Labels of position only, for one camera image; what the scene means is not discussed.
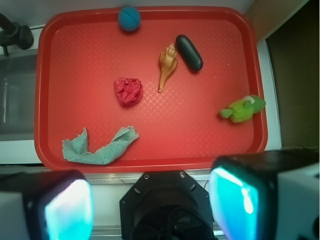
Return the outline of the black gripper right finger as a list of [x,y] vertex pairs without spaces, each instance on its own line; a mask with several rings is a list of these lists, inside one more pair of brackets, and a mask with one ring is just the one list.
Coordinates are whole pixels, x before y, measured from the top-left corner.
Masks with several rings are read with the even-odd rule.
[[224,155],[208,183],[214,220],[229,240],[317,240],[320,156],[313,150]]

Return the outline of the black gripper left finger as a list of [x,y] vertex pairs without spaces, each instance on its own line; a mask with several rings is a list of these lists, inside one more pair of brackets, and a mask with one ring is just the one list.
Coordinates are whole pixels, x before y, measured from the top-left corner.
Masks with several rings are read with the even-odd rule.
[[0,175],[2,240],[88,240],[94,196],[78,170]]

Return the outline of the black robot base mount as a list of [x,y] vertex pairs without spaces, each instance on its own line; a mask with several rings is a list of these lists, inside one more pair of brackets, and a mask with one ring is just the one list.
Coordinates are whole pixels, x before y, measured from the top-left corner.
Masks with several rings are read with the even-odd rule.
[[209,193],[185,171],[145,172],[119,201],[124,240],[214,240]]

